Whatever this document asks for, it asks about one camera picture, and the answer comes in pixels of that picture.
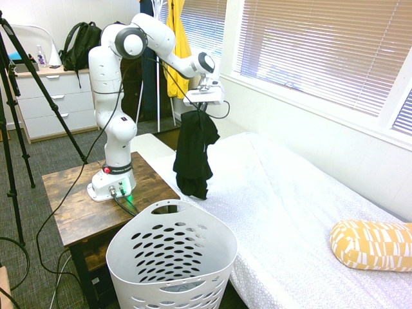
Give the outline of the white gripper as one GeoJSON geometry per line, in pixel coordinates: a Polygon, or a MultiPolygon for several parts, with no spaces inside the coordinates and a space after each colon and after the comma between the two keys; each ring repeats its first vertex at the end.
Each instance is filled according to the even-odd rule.
{"type": "Polygon", "coordinates": [[[195,104],[196,111],[201,110],[206,112],[207,106],[222,104],[224,100],[224,93],[222,89],[208,89],[207,91],[200,91],[198,89],[189,90],[186,96],[183,98],[185,105],[195,104]]]}

